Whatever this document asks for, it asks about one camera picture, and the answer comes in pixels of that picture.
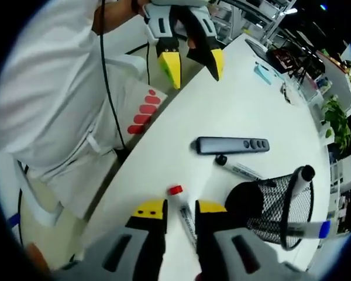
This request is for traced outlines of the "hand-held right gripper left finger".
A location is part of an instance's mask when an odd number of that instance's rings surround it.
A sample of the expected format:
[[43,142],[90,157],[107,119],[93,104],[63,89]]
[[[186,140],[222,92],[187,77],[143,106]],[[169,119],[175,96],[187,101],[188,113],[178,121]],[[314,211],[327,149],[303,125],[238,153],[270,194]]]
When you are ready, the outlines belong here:
[[66,264],[54,280],[157,280],[166,251],[168,201],[141,203],[124,226],[91,244],[83,260]]

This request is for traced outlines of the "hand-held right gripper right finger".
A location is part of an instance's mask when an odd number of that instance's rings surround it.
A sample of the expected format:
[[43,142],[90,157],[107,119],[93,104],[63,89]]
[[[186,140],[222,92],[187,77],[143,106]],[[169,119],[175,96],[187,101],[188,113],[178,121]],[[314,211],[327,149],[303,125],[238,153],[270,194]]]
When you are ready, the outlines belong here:
[[279,262],[271,246],[219,203],[195,202],[195,231],[202,280],[314,279],[288,262]]

